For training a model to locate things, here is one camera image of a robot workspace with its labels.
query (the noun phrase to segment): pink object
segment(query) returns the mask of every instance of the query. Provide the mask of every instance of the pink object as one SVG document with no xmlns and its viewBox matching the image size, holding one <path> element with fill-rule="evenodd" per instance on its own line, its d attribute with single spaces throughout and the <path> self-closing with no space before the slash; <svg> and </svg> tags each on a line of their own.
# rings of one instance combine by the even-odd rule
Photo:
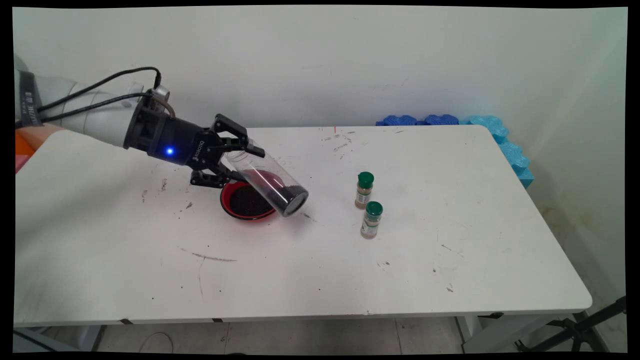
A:
<svg viewBox="0 0 640 360">
<path fill-rule="evenodd" d="M 18 174 L 18 171 L 20 169 L 22 169 L 22 167 L 24 166 L 24 164 L 27 163 L 27 160 L 30 158 L 31 156 L 28 155 L 16 155 L 15 156 L 15 173 Z"/>
</svg>

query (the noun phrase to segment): spice jar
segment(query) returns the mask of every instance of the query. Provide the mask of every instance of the spice jar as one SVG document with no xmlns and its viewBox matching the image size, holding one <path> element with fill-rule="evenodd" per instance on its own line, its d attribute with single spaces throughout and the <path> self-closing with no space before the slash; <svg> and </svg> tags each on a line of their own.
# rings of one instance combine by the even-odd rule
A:
<svg viewBox="0 0 640 360">
<path fill-rule="evenodd" d="M 382 205 L 377 201 L 371 201 L 367 204 L 367 209 L 362 219 L 362 227 L 360 234 L 365 239 L 373 239 L 378 233 L 378 224 L 382 217 Z"/>
<path fill-rule="evenodd" d="M 373 174 L 370 172 L 361 172 L 358 174 L 358 191 L 356 192 L 356 208 L 364 209 L 371 198 L 371 189 L 373 188 Z"/>
</svg>

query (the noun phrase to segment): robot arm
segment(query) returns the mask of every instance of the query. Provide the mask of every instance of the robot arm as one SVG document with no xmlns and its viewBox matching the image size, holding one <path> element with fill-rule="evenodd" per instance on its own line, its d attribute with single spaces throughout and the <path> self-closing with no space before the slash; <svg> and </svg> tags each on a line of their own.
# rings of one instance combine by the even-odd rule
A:
<svg viewBox="0 0 640 360">
<path fill-rule="evenodd" d="M 25 111 L 20 101 L 23 74 L 14 69 L 13 76 L 15 116 L 19 119 Z M 200 127 L 177 118 L 166 102 L 169 91 L 159 84 L 159 73 L 153 89 L 142 93 L 142 86 L 134 84 L 128 91 L 130 99 L 111 103 L 117 96 L 97 88 L 85 91 L 87 86 L 69 79 L 33 78 L 35 95 L 42 104 L 55 104 L 69 94 L 81 92 L 55 106 L 39 106 L 38 109 L 42 110 L 38 116 L 42 122 L 51 122 L 124 149 L 132 147 L 145 151 L 151 157 L 189 166 L 193 169 L 193 185 L 222 188 L 231 179 L 244 180 L 241 174 L 220 162 L 224 152 L 246 151 L 262 158 L 265 156 L 263 149 L 249 142 L 243 126 L 222 114 L 215 116 L 211 127 Z M 172 114 L 164 112 L 167 107 Z M 220 137 L 219 134 L 225 131 L 236 138 Z M 205 169 L 214 175 L 205 174 Z"/>
</svg>

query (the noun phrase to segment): blue foam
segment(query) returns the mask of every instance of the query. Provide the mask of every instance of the blue foam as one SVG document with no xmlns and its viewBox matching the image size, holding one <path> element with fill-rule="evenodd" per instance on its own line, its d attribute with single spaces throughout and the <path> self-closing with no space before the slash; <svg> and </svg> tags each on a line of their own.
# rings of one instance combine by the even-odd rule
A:
<svg viewBox="0 0 640 360">
<path fill-rule="evenodd" d="M 529 185 L 531 185 L 531 183 L 533 182 L 533 174 L 531 173 L 531 171 L 529 171 L 529 168 L 524 169 L 524 171 L 522 172 L 522 174 L 518 175 L 518 179 L 520 179 L 520 182 L 522 183 L 522 186 L 524 186 L 524 188 L 528 188 Z"/>
<path fill-rule="evenodd" d="M 409 115 L 402 115 L 401 117 L 389 115 L 382 121 L 376 121 L 376 126 L 405 126 L 416 125 L 416 123 L 417 120 L 415 117 L 411 117 Z"/>
<path fill-rule="evenodd" d="M 458 125 L 458 118 L 449 114 L 442 116 L 432 114 L 424 118 L 423 125 Z"/>
<path fill-rule="evenodd" d="M 474 125 L 482 125 L 489 129 L 489 132 L 495 139 L 495 142 L 498 144 L 504 143 L 507 141 L 507 135 L 509 134 L 509 130 L 506 127 L 502 126 L 502 120 L 498 119 L 495 116 L 471 116 L 464 120 L 464 125 L 474 124 Z"/>
<path fill-rule="evenodd" d="M 498 146 L 517 175 L 520 175 L 524 170 L 527 170 L 527 167 L 529 166 L 529 158 L 522 155 L 521 147 L 509 140 Z"/>
</svg>

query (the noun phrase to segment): bottle cap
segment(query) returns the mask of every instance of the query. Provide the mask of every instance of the bottle cap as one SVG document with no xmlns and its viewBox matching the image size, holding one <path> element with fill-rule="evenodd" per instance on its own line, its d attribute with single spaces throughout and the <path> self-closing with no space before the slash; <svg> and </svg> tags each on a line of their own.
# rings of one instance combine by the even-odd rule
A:
<svg viewBox="0 0 640 360">
<path fill-rule="evenodd" d="M 367 213 L 372 217 L 379 217 L 382 215 L 382 204 L 377 201 L 369 201 L 367 203 Z"/>
<path fill-rule="evenodd" d="M 359 173 L 358 186 L 363 189 L 371 189 L 373 186 L 373 174 L 366 171 Z"/>
</svg>

